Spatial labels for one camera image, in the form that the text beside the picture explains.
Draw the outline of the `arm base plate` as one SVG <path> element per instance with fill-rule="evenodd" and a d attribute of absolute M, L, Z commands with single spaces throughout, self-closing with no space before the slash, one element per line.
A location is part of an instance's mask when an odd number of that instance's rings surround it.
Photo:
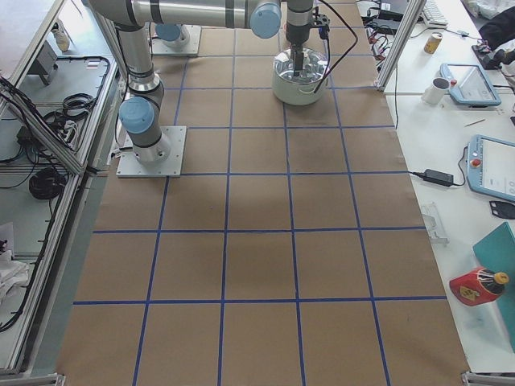
<path fill-rule="evenodd" d="M 152 51 L 160 56 L 193 56 L 199 54 L 201 26 L 155 24 Z"/>
<path fill-rule="evenodd" d="M 149 148 L 134 146 L 126 136 L 117 167 L 120 178 L 158 178 L 181 175 L 183 152 L 187 137 L 186 126 L 161 126 L 160 141 Z"/>

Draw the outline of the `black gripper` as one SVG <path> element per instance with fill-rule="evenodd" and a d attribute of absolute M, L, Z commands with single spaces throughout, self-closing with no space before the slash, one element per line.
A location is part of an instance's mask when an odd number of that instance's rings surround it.
<path fill-rule="evenodd" d="M 322 40 L 329 40 L 330 19 L 325 14 L 314 13 L 311 28 L 315 28 Z M 292 44 L 293 77 L 303 70 L 303 45 Z"/>

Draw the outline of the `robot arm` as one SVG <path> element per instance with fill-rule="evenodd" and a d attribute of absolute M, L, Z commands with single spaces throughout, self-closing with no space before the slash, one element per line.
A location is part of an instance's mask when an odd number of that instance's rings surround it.
<path fill-rule="evenodd" d="M 276 35 L 283 26 L 280 1 L 91 1 L 89 4 L 117 28 L 130 81 L 150 89 L 157 75 L 144 29 L 146 23 L 250 29 L 261 39 Z"/>
<path fill-rule="evenodd" d="M 170 152 L 159 127 L 163 82 L 154 70 L 144 28 L 117 23 L 115 29 L 130 91 L 120 106 L 119 118 L 132 141 L 136 159 L 141 163 L 157 162 Z"/>

